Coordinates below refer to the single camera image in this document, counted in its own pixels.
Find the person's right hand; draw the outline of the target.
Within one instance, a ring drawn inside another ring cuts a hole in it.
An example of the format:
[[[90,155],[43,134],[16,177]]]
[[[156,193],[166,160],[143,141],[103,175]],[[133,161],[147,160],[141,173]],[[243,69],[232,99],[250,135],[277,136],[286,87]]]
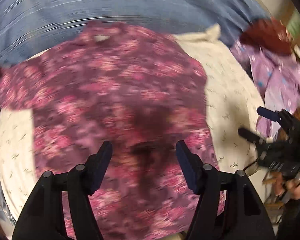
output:
[[[273,184],[273,190],[276,196],[281,196],[285,191],[291,194],[291,199],[300,199],[300,182],[295,180],[285,181],[281,173],[273,173],[275,183]]]

